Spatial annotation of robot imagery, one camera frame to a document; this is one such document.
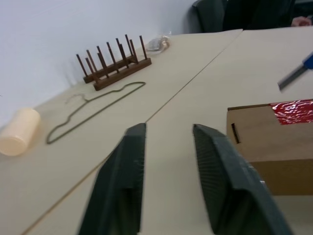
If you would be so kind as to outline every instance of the dark clothing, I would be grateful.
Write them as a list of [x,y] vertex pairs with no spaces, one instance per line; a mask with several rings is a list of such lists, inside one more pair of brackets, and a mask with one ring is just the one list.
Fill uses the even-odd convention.
[[228,0],[223,30],[266,29],[291,25],[295,0]]

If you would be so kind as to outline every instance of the hand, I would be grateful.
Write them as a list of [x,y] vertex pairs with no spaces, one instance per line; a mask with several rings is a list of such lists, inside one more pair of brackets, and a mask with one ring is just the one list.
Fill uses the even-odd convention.
[[312,25],[312,21],[309,18],[303,16],[294,18],[291,23],[292,27],[310,26],[310,25]]

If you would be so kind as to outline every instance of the beige table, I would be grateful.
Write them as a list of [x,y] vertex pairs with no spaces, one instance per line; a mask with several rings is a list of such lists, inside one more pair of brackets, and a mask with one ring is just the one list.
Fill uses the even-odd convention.
[[[192,124],[226,131],[227,107],[312,97],[313,73],[285,93],[277,81],[312,50],[313,27],[244,31],[148,121],[143,235],[208,235]],[[95,174],[29,234],[75,234]],[[276,197],[296,235],[313,231],[313,198]]]
[[[37,110],[43,118],[42,130],[30,150],[22,157],[0,156],[1,234],[27,233],[109,155],[128,127],[152,117],[240,33],[241,30],[234,30],[175,36],[170,48],[154,56],[153,64],[144,70],[100,92],[95,92],[92,85],[79,84],[40,106]],[[144,81],[147,85],[63,139],[52,145],[45,144],[47,133],[82,103],[80,97],[74,97],[66,104],[74,94],[95,97],[134,81]],[[131,89],[133,87],[87,106],[59,133]],[[72,224],[77,227],[78,220]]]

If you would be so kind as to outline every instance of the plastic bag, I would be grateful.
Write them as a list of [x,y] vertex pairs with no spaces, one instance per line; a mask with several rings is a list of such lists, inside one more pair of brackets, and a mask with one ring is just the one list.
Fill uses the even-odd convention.
[[152,39],[146,46],[146,52],[149,55],[159,54],[162,51],[166,50],[170,46],[170,36],[171,32],[166,35],[158,36]]

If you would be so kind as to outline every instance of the white wall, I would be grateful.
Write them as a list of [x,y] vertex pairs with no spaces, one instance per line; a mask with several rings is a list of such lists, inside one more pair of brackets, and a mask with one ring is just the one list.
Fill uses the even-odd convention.
[[194,1],[1,0],[0,126],[81,81],[76,53],[95,57],[97,45],[104,51],[125,33],[138,46],[139,35],[198,32]]

